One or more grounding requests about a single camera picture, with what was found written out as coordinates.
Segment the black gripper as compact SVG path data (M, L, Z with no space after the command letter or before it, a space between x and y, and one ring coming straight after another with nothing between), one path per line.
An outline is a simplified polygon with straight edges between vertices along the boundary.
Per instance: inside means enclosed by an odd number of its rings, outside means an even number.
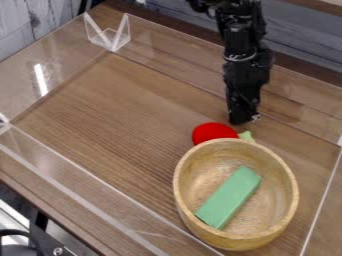
M273 53L269 48L256 48L248 53L225 49L224 60L228 118L232 125L240 125L260 118L260 89L269 80Z

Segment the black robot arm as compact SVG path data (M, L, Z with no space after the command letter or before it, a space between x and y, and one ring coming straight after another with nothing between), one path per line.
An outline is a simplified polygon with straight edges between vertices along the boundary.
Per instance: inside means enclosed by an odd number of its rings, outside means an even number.
M260 90L269 81L273 52L261 42L265 21L260 0L185 0L190 9L216 21L224 42L222 81L228 121L240 125L259 119Z

